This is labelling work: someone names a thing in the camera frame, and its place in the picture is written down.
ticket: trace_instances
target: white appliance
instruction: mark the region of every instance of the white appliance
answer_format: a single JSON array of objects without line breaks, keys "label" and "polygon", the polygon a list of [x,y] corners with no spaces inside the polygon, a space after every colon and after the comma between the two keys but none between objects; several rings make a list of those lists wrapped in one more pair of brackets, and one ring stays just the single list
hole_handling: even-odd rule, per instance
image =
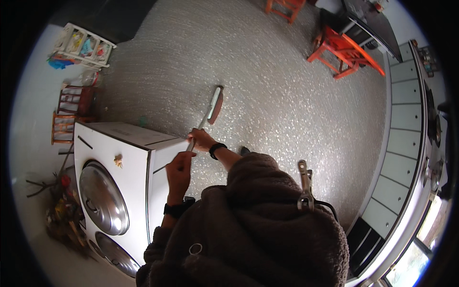
[{"label": "white appliance", "polygon": [[74,144],[88,243],[133,278],[161,225],[169,188],[164,167],[188,143],[125,123],[76,123]]}]

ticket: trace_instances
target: red wooden chair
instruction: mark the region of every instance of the red wooden chair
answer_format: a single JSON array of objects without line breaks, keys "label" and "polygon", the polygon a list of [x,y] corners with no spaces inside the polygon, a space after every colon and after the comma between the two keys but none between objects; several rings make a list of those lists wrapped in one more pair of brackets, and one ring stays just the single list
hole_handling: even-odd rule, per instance
[{"label": "red wooden chair", "polygon": [[[333,67],[324,58],[320,57],[325,50],[332,52],[340,59],[341,63],[339,70]],[[356,72],[359,68],[359,64],[372,67],[383,77],[386,75],[379,64],[357,43],[345,34],[339,35],[328,26],[324,26],[322,32],[314,40],[314,52],[308,57],[308,62],[312,62],[315,59],[320,60],[335,71],[336,74],[333,78],[336,80]],[[343,64],[347,65],[347,69],[343,70]]]},{"label": "red wooden chair", "polygon": [[[72,94],[64,92],[63,90],[65,89],[80,90],[80,93]],[[82,117],[88,116],[96,88],[67,86],[63,90],[61,90],[59,95],[57,112],[73,113]]]},{"label": "red wooden chair", "polygon": [[[273,9],[273,2],[276,2],[286,7],[287,9],[290,9],[292,11],[291,16],[288,16],[279,10]],[[301,8],[303,8],[304,3],[306,3],[306,0],[268,0],[266,1],[266,8],[264,12],[266,14],[274,12],[278,15],[281,15],[282,17],[287,19],[288,23],[291,25],[293,21],[295,21],[296,17],[298,16],[298,13],[300,12]]]}]

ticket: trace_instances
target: metal clip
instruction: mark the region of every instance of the metal clip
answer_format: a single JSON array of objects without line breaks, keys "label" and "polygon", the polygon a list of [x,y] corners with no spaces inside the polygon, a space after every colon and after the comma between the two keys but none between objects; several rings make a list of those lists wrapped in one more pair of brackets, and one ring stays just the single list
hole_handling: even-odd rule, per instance
[{"label": "metal clip", "polygon": [[312,192],[313,171],[307,169],[306,161],[303,159],[298,162],[298,169],[300,171],[302,187],[301,196],[297,201],[298,210],[303,211],[304,205],[307,204],[308,208],[314,211],[314,197]]}]

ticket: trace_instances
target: brown fuzzy sweater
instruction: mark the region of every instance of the brown fuzzy sweater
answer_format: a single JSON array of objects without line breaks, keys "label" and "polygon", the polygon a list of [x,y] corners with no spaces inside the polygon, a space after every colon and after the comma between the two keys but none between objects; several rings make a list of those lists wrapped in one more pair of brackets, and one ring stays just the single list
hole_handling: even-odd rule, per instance
[{"label": "brown fuzzy sweater", "polygon": [[272,157],[243,157],[173,230],[155,229],[137,286],[344,286],[344,231],[324,208],[299,212],[300,193]]}]

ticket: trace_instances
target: cabinet drawer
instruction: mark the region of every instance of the cabinet drawer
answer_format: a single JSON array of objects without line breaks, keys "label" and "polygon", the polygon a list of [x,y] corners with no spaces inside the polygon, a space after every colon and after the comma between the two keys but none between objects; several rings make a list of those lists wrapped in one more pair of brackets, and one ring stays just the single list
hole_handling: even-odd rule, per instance
[{"label": "cabinet drawer", "polygon": [[416,72],[416,65],[414,64],[413,60],[391,66],[392,83],[417,78],[418,74]]},{"label": "cabinet drawer", "polygon": [[381,235],[382,238],[386,238],[397,220],[397,215],[371,198],[362,215],[362,219]]},{"label": "cabinet drawer", "polygon": [[420,140],[420,132],[391,129],[387,151],[418,158]]},{"label": "cabinet drawer", "polygon": [[[413,58],[413,53],[411,52],[411,49],[409,48],[409,44],[403,44],[400,47],[400,54],[402,55],[402,60],[409,61]],[[389,57],[389,65],[392,66],[394,64],[398,64],[398,61],[396,58],[392,58],[392,56],[388,53],[387,54]]]},{"label": "cabinet drawer", "polygon": [[392,104],[421,103],[419,80],[392,84]]},{"label": "cabinet drawer", "polygon": [[381,174],[406,187],[411,186],[414,170],[416,169],[414,159],[402,157],[393,153],[386,152],[384,163],[382,164]]},{"label": "cabinet drawer", "polygon": [[409,61],[413,58],[413,53],[411,52],[408,43],[400,46],[400,54],[402,54],[402,59],[404,62]]},{"label": "cabinet drawer", "polygon": [[421,105],[393,105],[391,128],[421,131]]},{"label": "cabinet drawer", "polygon": [[399,214],[402,210],[403,203],[408,195],[409,189],[385,178],[379,176],[376,183],[375,191],[372,197],[387,206],[393,212]]}]

